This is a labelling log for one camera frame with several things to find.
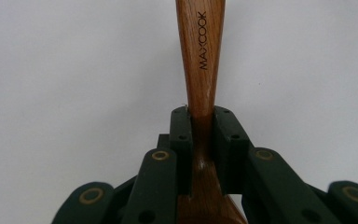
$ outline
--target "brown wooden handle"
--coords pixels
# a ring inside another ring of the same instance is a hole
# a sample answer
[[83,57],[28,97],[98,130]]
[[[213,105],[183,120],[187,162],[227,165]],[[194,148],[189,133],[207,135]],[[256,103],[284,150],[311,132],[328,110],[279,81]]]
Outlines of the brown wooden handle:
[[178,197],[178,223],[245,224],[210,156],[225,0],[176,0],[176,9],[194,140],[192,195]]

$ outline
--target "brand logo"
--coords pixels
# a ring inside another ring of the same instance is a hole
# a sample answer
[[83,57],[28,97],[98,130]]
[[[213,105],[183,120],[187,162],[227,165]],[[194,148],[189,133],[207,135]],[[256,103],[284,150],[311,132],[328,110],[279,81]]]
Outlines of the brand logo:
[[206,11],[203,13],[197,12],[198,16],[198,25],[199,25],[199,45],[200,45],[200,69],[207,70],[208,68],[208,59],[206,57],[206,44],[208,38],[206,37]]

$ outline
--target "wooden utensil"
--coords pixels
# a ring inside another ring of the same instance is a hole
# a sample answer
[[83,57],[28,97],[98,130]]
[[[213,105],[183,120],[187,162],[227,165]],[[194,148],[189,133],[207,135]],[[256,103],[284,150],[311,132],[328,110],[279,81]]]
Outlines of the wooden utensil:
[[222,195],[210,155],[225,0],[176,0],[176,10],[194,139],[192,195],[179,196],[178,223],[246,223]]

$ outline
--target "white surface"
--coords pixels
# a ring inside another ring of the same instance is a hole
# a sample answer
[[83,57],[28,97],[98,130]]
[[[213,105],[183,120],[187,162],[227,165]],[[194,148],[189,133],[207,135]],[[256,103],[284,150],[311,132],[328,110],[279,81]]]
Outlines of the white surface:
[[[186,103],[174,1],[0,1],[0,223],[118,186]],[[326,190],[358,182],[358,1],[228,1],[216,104]]]

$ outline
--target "wooden spatula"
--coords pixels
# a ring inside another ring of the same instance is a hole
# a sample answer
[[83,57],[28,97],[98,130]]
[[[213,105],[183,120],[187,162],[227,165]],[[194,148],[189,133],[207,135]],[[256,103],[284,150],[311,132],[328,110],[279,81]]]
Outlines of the wooden spatula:
[[246,223],[222,195],[210,156],[214,95],[225,0],[176,0],[194,139],[192,195],[178,199],[178,223]]

